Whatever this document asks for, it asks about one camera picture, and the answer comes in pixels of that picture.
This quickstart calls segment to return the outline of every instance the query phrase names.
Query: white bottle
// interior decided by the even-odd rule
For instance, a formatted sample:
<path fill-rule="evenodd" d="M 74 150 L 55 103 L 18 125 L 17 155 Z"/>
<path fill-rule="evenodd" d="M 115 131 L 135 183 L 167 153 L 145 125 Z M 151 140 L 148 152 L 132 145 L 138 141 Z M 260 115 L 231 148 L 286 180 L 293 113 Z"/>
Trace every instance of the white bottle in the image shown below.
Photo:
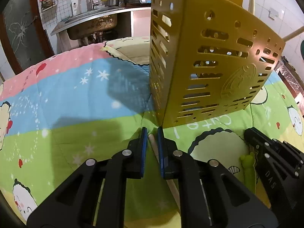
<path fill-rule="evenodd" d="M 80 14 L 80 0 L 71 0 L 73 16 Z"/>

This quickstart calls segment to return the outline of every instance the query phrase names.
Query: yellow metal basket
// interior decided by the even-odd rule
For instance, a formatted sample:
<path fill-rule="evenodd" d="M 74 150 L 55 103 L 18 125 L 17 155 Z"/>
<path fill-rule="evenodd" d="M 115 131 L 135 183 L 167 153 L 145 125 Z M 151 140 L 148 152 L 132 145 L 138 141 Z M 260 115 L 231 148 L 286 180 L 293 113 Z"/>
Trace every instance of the yellow metal basket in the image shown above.
<path fill-rule="evenodd" d="M 160 125 L 246 108 L 284 46 L 230 0 L 152 0 L 150 88 Z"/>

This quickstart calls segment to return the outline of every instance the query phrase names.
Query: blue stripe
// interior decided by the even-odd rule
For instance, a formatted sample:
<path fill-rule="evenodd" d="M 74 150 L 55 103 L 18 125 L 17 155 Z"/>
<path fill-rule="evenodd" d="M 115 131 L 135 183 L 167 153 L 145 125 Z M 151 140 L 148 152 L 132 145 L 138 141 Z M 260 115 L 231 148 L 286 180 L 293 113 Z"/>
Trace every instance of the blue stripe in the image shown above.
<path fill-rule="evenodd" d="M 271 85 L 279 81 L 282 81 L 281 78 L 278 76 L 278 74 L 275 71 L 272 71 L 269 78 L 265 82 L 265 85 Z"/>
<path fill-rule="evenodd" d="M 90 68 L 93 73 L 88 76 L 85 73 Z M 108 80 L 101 81 L 98 70 L 109 74 Z M 82 84 L 84 77 L 87 83 Z M 42 79 L 4 100 L 14 104 L 8 135 L 133 116 L 144 112 L 149 98 L 149 73 L 145 69 L 116 58 L 98 59 Z"/>

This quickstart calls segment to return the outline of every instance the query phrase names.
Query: red heart print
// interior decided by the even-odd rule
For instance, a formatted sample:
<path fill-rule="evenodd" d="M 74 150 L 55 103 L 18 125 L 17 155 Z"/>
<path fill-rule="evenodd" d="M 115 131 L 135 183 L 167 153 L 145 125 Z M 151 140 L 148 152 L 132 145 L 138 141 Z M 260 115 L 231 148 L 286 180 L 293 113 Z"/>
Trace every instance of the red heart print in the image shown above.
<path fill-rule="evenodd" d="M 43 70 L 46 67 L 46 63 L 42 63 L 36 70 L 36 76 L 38 75 L 38 73 Z"/>
<path fill-rule="evenodd" d="M 23 165 L 23 162 L 22 162 L 22 160 L 21 160 L 21 159 L 19 159 L 18 164 L 19 164 L 19 168 L 21 168 L 21 167 L 22 167 L 22 165 Z"/>
<path fill-rule="evenodd" d="M 12 125 L 13 125 L 13 121 L 9 120 L 9 122 L 7 123 L 7 127 L 6 127 L 6 134 L 9 133 L 9 129 L 12 127 Z"/>

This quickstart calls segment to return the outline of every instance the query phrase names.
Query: steel pot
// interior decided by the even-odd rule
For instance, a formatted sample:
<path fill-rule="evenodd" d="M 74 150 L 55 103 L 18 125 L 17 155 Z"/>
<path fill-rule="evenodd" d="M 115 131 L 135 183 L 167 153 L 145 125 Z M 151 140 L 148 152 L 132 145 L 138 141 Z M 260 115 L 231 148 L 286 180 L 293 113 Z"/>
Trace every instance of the steel pot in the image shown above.
<path fill-rule="evenodd" d="M 106 7 L 111 7 L 111 6 L 119 6 L 120 0 L 106 0 L 104 2 Z"/>

